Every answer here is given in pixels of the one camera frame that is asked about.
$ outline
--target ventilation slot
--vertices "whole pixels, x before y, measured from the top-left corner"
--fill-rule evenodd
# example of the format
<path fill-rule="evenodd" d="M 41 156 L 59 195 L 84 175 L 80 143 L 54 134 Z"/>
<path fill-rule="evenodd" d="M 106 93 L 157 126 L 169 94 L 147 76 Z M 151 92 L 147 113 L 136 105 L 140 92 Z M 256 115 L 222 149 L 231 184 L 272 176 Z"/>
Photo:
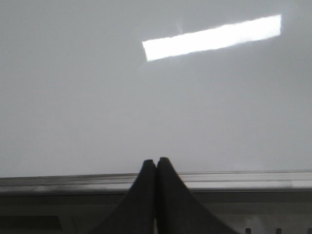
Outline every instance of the ventilation slot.
<path fill-rule="evenodd" d="M 0 216 L 0 230 L 61 231 L 57 216 Z"/>

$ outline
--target white ceiling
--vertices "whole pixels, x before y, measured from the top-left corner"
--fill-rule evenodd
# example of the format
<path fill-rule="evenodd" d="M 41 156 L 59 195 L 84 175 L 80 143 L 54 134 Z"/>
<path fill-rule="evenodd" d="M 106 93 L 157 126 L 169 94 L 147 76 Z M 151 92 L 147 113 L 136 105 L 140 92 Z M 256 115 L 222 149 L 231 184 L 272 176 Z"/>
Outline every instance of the white ceiling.
<path fill-rule="evenodd" d="M 178 171 L 311 169 L 310 0 L 0 0 L 0 11 L 0 177 L 138 172 L 160 156 Z M 147 40 L 276 15 L 279 36 L 145 56 Z"/>

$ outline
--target metal frame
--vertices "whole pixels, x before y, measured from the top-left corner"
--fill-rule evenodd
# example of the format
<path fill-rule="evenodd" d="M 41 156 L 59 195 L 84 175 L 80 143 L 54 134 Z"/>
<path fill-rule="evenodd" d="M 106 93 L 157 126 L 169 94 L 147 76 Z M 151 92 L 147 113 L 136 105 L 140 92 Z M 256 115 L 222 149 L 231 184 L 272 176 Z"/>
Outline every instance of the metal frame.
<path fill-rule="evenodd" d="M 137 174 L 0 178 L 0 196 L 125 193 Z M 179 173 L 196 192 L 312 191 L 312 171 Z"/>

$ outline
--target black pointed shape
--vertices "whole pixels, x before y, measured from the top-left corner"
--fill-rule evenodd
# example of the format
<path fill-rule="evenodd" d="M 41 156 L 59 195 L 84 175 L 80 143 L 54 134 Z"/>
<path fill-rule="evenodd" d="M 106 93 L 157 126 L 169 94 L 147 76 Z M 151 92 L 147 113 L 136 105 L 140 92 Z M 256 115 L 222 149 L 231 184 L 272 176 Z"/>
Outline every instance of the black pointed shape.
<path fill-rule="evenodd" d="M 156 170 L 156 218 L 159 234 L 237 234 L 193 197 L 165 157 Z"/>
<path fill-rule="evenodd" d="M 156 167 L 143 163 L 132 187 L 119 205 L 89 234 L 152 234 Z"/>

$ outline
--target gray plastic edge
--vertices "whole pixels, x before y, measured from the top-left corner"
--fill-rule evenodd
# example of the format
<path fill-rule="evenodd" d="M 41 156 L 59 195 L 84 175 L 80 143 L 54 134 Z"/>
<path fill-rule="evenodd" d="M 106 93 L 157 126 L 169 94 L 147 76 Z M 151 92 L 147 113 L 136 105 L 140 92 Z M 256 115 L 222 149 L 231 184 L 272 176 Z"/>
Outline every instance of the gray plastic edge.
<path fill-rule="evenodd" d="M 0 178 L 0 196 L 122 194 L 137 174 Z M 194 192 L 312 191 L 312 171 L 179 173 Z"/>

